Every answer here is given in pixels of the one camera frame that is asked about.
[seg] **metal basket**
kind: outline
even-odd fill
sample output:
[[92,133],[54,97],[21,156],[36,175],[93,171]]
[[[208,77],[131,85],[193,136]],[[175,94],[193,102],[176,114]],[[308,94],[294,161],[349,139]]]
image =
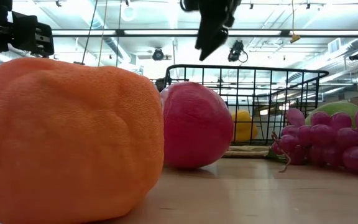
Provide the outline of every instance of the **metal basket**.
[[[305,117],[318,105],[319,79],[326,71],[218,65],[172,65],[164,87],[176,82],[200,83],[219,94],[234,117],[233,146],[266,146],[273,143],[272,131],[281,134],[287,125],[286,112],[298,108]],[[247,110],[250,121],[239,121],[239,110]],[[237,125],[250,123],[249,140],[236,140]],[[253,126],[258,135],[251,138]]]

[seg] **yellow toy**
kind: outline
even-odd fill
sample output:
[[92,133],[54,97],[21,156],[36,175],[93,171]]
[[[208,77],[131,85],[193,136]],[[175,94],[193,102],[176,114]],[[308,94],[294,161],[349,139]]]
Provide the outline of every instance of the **yellow toy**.
[[[232,112],[231,118],[233,122],[236,120],[236,112]],[[239,121],[249,121],[249,123],[238,123]],[[255,138],[258,135],[258,129],[256,128],[255,121],[251,128],[252,118],[248,111],[246,110],[238,110],[237,111],[237,127],[236,129],[236,142],[244,142],[248,141],[251,138]]]

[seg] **wooden table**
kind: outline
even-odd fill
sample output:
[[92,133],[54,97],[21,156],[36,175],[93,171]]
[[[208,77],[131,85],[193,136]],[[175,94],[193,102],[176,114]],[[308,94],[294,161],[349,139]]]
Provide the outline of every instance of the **wooden table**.
[[263,159],[164,169],[128,216],[99,224],[358,224],[358,175]]

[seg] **pink grapes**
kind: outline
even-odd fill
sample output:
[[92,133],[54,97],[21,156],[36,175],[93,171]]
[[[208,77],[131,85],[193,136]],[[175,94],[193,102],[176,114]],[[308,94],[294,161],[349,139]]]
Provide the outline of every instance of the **pink grapes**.
[[303,113],[293,108],[288,110],[287,119],[289,125],[282,130],[281,138],[272,134],[275,140],[272,151],[284,154],[287,165],[310,163],[358,173],[358,112],[355,129],[352,118],[346,113],[330,116],[324,111],[317,112],[311,117],[309,126],[305,125]]

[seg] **black wire basket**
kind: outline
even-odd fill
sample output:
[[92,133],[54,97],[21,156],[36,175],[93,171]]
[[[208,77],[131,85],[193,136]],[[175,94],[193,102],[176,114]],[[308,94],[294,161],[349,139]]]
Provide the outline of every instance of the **black wire basket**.
[[232,113],[232,145],[266,146],[273,143],[272,131],[279,135],[287,125],[288,109],[298,108],[306,117],[317,107],[319,79],[327,75],[289,68],[172,65],[156,84],[165,88],[190,81],[214,90]]

